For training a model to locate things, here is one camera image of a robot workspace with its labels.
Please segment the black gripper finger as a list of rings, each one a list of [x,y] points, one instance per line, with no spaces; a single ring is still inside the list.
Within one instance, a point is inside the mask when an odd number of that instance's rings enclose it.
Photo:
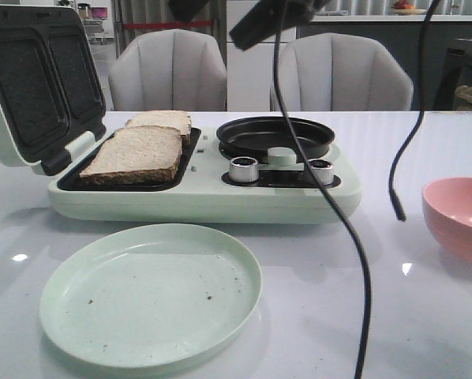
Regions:
[[[306,24],[329,0],[259,1],[229,32],[243,51],[277,33]]]

